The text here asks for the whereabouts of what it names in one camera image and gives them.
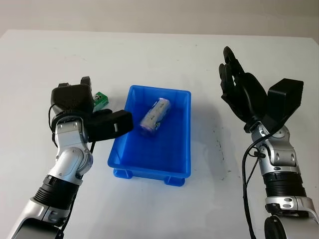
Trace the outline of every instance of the white surface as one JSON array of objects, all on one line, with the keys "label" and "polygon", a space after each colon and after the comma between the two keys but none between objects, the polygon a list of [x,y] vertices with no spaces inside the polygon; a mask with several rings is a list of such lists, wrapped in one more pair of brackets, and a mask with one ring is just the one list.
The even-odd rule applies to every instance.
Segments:
[{"label": "white surface", "polygon": [[319,1],[0,0],[7,29],[312,37]]},{"label": "white surface", "polygon": [[[226,45],[265,89],[284,77],[305,82],[302,105],[286,126],[319,211],[319,48],[312,39],[11,30],[0,39],[0,237],[54,164],[51,90],[89,75],[93,92],[107,94],[113,110],[124,107],[133,84],[191,91],[192,171],[180,188],[115,178],[107,166],[113,140],[97,143],[66,238],[247,238],[240,165],[251,138],[220,98],[218,66]],[[249,202],[259,239],[268,216],[264,188],[257,168]]]}]

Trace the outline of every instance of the green object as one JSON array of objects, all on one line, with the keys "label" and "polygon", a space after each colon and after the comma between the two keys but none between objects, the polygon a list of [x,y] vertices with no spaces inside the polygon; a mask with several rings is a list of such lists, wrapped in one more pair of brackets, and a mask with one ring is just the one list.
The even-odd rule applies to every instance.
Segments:
[{"label": "green object", "polygon": [[93,112],[103,109],[103,107],[109,103],[109,98],[106,95],[102,94],[101,92],[96,93],[93,99],[94,99]]}]

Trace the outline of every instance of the wire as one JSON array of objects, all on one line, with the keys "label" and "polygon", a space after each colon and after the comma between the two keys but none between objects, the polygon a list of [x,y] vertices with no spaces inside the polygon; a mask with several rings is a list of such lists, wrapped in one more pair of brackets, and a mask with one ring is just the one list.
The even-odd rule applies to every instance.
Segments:
[{"label": "wire", "polygon": [[249,205],[248,205],[248,195],[247,195],[247,186],[248,186],[248,182],[256,168],[256,165],[257,165],[257,162],[258,162],[258,159],[256,160],[255,162],[255,165],[248,177],[248,180],[246,180],[246,159],[247,159],[247,156],[248,155],[251,155],[249,152],[251,151],[252,148],[256,148],[258,151],[257,151],[257,155],[254,155],[253,157],[256,157],[258,156],[259,154],[259,149],[257,147],[255,147],[255,145],[257,145],[258,143],[270,138],[271,136],[273,136],[274,133],[276,133],[278,130],[281,129],[282,126],[277,126],[272,133],[266,135],[266,136],[263,136],[259,139],[257,139],[256,141],[254,141],[245,151],[244,153],[244,156],[243,156],[243,160],[242,160],[242,165],[241,165],[241,169],[242,169],[242,177],[243,177],[243,200],[244,200],[244,210],[245,210],[245,215],[246,215],[246,220],[247,220],[247,224],[248,224],[248,228],[249,228],[249,233],[250,233],[250,237],[251,239],[256,239],[256,236],[254,234],[254,230],[253,230],[253,226],[252,226],[252,223],[251,223],[251,217],[250,217],[250,212],[249,212]]},{"label": "wire", "polygon": [[251,170],[251,172],[250,172],[250,174],[249,174],[249,177],[248,177],[248,179],[247,179],[246,185],[248,185],[249,180],[250,180],[251,176],[253,175],[253,172],[255,171],[255,168],[256,168],[256,166],[257,166],[257,163],[258,163],[258,159],[256,159],[256,162],[255,162],[255,164],[254,164],[254,167],[253,167],[253,169]]},{"label": "wire", "polygon": [[90,152],[91,152],[91,153],[93,153],[94,146],[95,146],[95,141],[93,141],[92,144],[91,144],[91,149],[90,149]]}]

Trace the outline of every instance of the blue tray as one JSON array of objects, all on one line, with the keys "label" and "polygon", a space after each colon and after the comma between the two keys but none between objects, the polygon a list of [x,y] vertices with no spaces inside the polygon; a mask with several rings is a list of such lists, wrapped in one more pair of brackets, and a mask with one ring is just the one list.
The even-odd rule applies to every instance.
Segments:
[{"label": "blue tray", "polygon": [[[145,137],[137,126],[158,98],[170,100],[172,108],[155,136]],[[131,86],[125,110],[133,114],[135,128],[114,141],[108,160],[114,175],[182,186],[190,176],[190,92]]]}]

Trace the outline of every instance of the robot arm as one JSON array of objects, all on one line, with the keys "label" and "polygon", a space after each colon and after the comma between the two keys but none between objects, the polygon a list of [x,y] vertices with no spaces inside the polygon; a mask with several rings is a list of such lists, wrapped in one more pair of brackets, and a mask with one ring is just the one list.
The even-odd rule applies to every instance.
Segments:
[{"label": "robot arm", "polygon": [[317,239],[319,217],[302,186],[296,153],[284,126],[300,106],[303,82],[283,79],[267,95],[258,80],[244,72],[229,47],[224,49],[224,58],[226,64],[219,66],[222,99],[246,123],[244,129],[252,133],[254,141],[243,158],[244,207],[251,238],[256,237],[249,214],[245,161],[255,147],[266,185],[266,210],[272,214],[265,221],[266,239]]},{"label": "robot arm", "polygon": [[62,239],[83,175],[93,163],[87,143],[121,136],[133,129],[126,111],[93,112],[91,82],[60,84],[52,91],[56,116],[50,128],[57,145],[56,163],[29,199],[8,239]]}]

